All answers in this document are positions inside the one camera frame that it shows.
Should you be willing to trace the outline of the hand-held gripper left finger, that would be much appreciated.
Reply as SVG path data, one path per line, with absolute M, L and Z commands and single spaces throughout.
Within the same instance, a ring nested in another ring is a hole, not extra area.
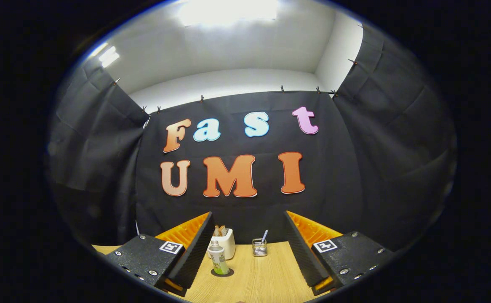
M 155 237 L 139 234 L 105 257 L 123 274 L 184 297 L 197 276 L 214 228 L 213 214 L 207 212 Z

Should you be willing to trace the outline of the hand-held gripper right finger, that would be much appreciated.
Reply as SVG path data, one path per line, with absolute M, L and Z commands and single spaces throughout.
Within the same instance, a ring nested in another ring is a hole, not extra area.
M 291 211 L 285 218 L 294 259 L 314 295 L 368 278 L 395 257 L 361 232 L 342 234 Z

